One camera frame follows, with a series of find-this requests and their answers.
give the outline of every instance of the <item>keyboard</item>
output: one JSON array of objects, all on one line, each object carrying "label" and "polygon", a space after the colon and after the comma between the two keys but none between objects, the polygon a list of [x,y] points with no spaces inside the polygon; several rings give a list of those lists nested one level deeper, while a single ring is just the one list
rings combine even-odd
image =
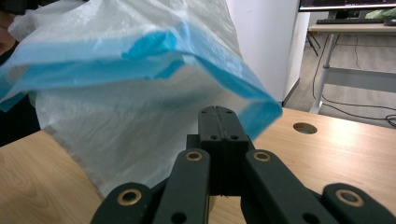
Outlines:
[{"label": "keyboard", "polygon": [[384,23],[384,19],[325,19],[317,20],[317,24],[368,24]]}]

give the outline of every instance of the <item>white plastic bag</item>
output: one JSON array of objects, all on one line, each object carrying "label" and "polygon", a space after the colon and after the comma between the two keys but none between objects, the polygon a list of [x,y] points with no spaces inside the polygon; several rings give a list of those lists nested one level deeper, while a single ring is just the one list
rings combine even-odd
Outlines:
[{"label": "white plastic bag", "polygon": [[166,178],[204,107],[234,110],[252,138],[281,114],[240,59],[224,0],[63,0],[11,33],[23,40],[0,67],[0,106],[37,93],[40,126],[104,196]]}]

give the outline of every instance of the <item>white wall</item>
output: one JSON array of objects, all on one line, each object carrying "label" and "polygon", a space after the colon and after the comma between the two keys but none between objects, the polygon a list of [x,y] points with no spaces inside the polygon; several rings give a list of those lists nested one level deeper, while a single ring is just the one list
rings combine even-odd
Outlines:
[{"label": "white wall", "polygon": [[294,83],[300,76],[301,63],[303,61],[303,52],[306,39],[306,31],[308,30],[310,12],[299,12],[294,25],[293,39],[289,54],[289,76],[284,95],[287,96],[292,89]]},{"label": "white wall", "polygon": [[317,20],[327,19],[329,17],[329,12],[311,12],[311,17],[309,18],[308,26],[317,24]]},{"label": "white wall", "polygon": [[227,4],[244,61],[276,100],[283,102],[298,79],[296,74],[290,75],[291,67],[301,64],[290,54],[303,55],[304,50],[300,36],[293,43],[294,35],[305,36],[304,32],[294,33],[298,1],[227,0]]}]

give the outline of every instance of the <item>table hole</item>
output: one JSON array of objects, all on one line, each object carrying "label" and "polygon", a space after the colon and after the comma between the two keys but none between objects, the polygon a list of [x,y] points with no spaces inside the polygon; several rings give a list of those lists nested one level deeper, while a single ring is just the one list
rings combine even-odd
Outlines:
[{"label": "table hole", "polygon": [[299,133],[306,133],[306,134],[312,134],[312,133],[317,133],[318,129],[312,125],[312,124],[308,124],[308,123],[295,123],[293,125],[293,128],[295,131],[299,132]]}]

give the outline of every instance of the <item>wooden desk surface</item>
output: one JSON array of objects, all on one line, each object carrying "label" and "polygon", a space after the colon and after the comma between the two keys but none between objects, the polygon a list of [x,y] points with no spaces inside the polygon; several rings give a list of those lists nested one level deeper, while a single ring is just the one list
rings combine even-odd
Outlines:
[{"label": "wooden desk surface", "polygon": [[[318,128],[298,133],[296,122]],[[284,109],[256,141],[310,189],[343,182],[396,214],[396,130]],[[89,223],[100,204],[80,167],[44,132],[0,148],[0,223]],[[218,197],[209,223],[245,223],[238,198]]]},{"label": "wooden desk surface", "polygon": [[309,27],[310,32],[333,34],[389,34],[396,33],[396,26],[385,26],[382,23],[374,24],[315,24]]}]

